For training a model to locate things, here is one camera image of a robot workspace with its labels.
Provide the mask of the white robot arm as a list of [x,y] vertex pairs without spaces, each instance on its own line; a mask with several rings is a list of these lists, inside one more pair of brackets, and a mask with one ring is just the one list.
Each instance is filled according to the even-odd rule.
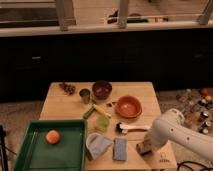
[[148,131],[151,145],[162,148],[173,141],[213,162],[213,137],[203,135],[183,126],[184,115],[172,108],[158,116]]

